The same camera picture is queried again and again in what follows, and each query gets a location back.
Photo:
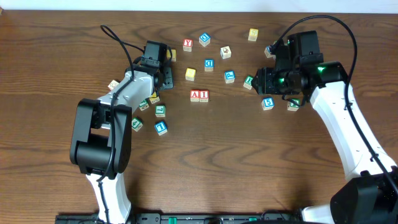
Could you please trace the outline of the red A block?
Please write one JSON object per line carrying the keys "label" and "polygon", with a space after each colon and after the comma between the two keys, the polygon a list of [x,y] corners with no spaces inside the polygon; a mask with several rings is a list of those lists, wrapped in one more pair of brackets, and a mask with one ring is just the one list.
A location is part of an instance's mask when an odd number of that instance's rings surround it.
{"label": "red A block", "polygon": [[199,90],[191,90],[190,91],[190,101],[191,102],[199,102],[200,100],[200,91]]}

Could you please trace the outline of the red I block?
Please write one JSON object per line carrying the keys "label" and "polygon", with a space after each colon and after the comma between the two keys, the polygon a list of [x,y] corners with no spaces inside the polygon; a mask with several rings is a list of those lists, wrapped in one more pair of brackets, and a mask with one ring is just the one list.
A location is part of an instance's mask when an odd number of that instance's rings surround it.
{"label": "red I block", "polygon": [[208,90],[200,90],[200,102],[208,102],[209,101],[209,91]]}

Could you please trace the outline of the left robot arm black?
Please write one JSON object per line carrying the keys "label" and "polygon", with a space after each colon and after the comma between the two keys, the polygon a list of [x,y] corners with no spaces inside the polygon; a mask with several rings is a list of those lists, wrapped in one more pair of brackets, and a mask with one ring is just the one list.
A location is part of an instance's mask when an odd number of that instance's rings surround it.
{"label": "left robot arm black", "polygon": [[70,160],[93,187],[99,221],[128,221],[132,205],[126,193],[124,171],[131,155],[132,114],[153,93],[173,86],[170,66],[133,65],[109,93],[78,103]]}

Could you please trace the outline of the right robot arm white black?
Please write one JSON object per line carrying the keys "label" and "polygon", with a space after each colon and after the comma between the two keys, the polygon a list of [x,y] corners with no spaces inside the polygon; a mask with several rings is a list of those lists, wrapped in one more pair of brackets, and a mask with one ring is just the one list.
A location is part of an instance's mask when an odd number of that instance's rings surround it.
{"label": "right robot arm white black", "polygon": [[303,93],[323,120],[340,156],[346,185],[326,205],[302,209],[309,223],[397,223],[397,164],[383,150],[361,113],[339,62],[296,70],[260,68],[252,86],[258,94]]}

